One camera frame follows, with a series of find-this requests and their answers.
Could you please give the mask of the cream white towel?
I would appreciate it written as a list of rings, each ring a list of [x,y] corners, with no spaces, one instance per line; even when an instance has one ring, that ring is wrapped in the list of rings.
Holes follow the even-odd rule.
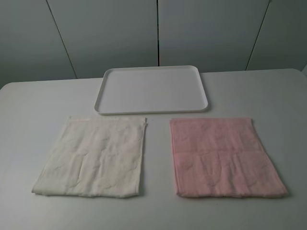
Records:
[[[144,117],[69,117],[32,193],[45,196],[137,196]]]

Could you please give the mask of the pink towel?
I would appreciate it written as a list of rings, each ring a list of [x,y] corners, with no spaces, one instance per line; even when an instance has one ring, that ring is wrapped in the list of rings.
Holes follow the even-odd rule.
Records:
[[[288,195],[251,118],[174,118],[169,126],[178,196]]]

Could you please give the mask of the white rectangular plastic tray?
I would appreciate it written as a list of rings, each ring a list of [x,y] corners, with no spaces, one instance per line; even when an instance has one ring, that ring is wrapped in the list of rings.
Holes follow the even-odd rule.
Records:
[[[109,69],[94,104],[100,115],[202,112],[209,103],[195,66]]]

